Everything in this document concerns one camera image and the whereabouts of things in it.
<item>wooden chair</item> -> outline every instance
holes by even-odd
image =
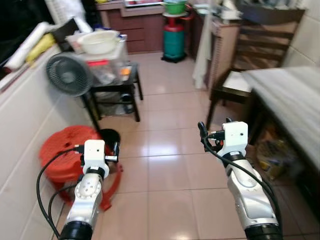
[[[242,77],[241,71],[278,68],[282,65],[305,10],[243,6],[241,12],[242,23],[231,66],[211,89],[207,129],[210,128],[219,100],[223,104],[226,101],[243,104],[249,97],[251,87]]]

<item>cabinet drawer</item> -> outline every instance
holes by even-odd
[[[122,17],[119,10],[108,11],[110,27],[115,30],[142,29],[144,27],[142,16]]]
[[[129,53],[137,53],[137,52],[144,52],[146,51],[145,47],[145,41],[139,40],[139,41],[128,41],[126,43],[127,49]]]
[[[121,32],[121,34],[127,34],[127,36],[128,36],[127,41],[128,42],[145,40],[145,30],[143,28],[121,30],[120,32]]]

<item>white tiled wall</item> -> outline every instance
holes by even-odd
[[[320,0],[302,0],[308,9],[289,48],[284,66],[320,65]]]
[[[52,230],[43,218],[36,200],[38,158],[43,142],[70,125],[88,125],[87,118],[73,98],[62,95],[48,82],[44,66],[46,52],[38,65],[21,76],[14,91],[0,104],[0,235],[6,240],[49,240]],[[45,207],[54,189],[44,178],[41,195]],[[52,206],[54,221],[63,202],[57,197]]]

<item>fan stand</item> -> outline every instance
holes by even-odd
[[[89,101],[88,101],[86,94],[81,95],[81,99],[85,105],[87,112],[89,113],[89,116],[91,118],[91,121],[93,123],[95,130],[100,134],[101,138],[106,143],[107,148],[112,149],[114,146],[114,144],[112,142],[120,143],[119,133],[117,131],[115,131],[113,129],[109,129],[109,128],[101,129],[92,109],[90,108],[90,104],[89,104]],[[115,179],[112,183],[112,186],[109,188],[108,191],[102,193],[103,198],[102,198],[100,207],[104,211],[106,211],[108,208],[110,208],[112,206],[110,203],[110,199],[119,187],[123,171],[124,170],[123,170],[122,165],[120,163],[116,163],[116,171],[115,171],[116,176],[115,176]]]

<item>chair backrest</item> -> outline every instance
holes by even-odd
[[[76,24],[76,21],[71,18],[63,26],[51,32],[61,52],[73,51],[73,48],[70,46],[67,40],[65,40],[65,38],[73,35],[77,30],[79,30],[78,25]]]
[[[238,70],[280,67],[305,10],[250,5],[240,10],[242,23],[232,67]]]

